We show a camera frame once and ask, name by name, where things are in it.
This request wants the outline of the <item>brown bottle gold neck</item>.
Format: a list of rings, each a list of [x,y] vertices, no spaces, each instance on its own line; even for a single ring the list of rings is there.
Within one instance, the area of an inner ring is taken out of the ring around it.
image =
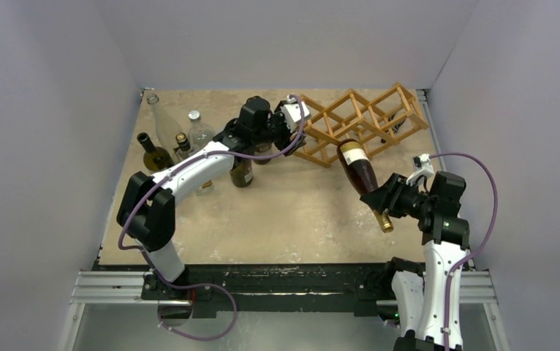
[[[343,140],[337,145],[336,153],[345,175],[360,196],[379,188],[371,160],[357,140]]]

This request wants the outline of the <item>wooden wine rack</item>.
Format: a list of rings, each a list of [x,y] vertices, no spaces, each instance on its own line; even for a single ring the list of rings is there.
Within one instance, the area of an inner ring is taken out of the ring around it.
[[[347,139],[356,140],[372,158],[430,127],[416,94],[401,83],[374,98],[349,89],[329,105],[305,94],[301,99],[311,119],[304,129],[306,144],[294,155],[322,167],[338,160],[333,149]]]

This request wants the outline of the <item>clear squat glass bottle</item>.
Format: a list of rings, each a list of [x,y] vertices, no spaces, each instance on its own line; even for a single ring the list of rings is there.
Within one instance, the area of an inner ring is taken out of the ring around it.
[[[202,121],[201,114],[198,110],[191,110],[188,117],[192,124],[188,131],[189,141],[198,149],[203,149],[213,140],[216,132],[212,126]]]

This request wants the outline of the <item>clear tall glass bottle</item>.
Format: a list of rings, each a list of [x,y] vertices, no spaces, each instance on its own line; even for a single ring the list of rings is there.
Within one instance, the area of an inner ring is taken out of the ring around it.
[[[146,97],[146,102],[154,117],[156,136],[161,146],[177,159],[178,144],[176,136],[183,132],[183,127],[163,107],[159,97],[151,93]]]

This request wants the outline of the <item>green bottle cream label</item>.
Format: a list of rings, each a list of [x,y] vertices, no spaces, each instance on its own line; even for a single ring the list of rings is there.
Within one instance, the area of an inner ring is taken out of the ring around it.
[[[155,146],[146,132],[137,135],[138,143],[143,147],[143,163],[151,172],[166,170],[174,165],[169,153],[162,147]]]

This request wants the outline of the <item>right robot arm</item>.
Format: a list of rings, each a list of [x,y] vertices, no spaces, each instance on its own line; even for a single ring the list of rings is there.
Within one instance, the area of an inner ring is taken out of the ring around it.
[[[459,217],[466,181],[436,172],[427,191],[394,173],[378,189],[361,197],[370,208],[394,218],[417,220],[423,235],[423,272],[405,268],[382,275],[380,287],[396,298],[399,328],[395,350],[462,350],[461,275],[457,263],[468,255],[469,223]]]

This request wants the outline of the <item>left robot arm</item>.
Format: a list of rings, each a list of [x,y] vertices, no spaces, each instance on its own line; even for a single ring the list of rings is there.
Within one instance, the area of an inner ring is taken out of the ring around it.
[[[152,175],[138,172],[129,179],[116,221],[121,236],[136,241],[134,248],[161,278],[159,289],[168,298],[181,298],[188,289],[186,266],[172,242],[177,205],[239,162],[256,159],[258,146],[274,144],[279,156],[289,156],[302,146],[310,118],[308,107],[295,94],[276,109],[262,97],[250,97],[238,116],[200,151],[166,170]]]

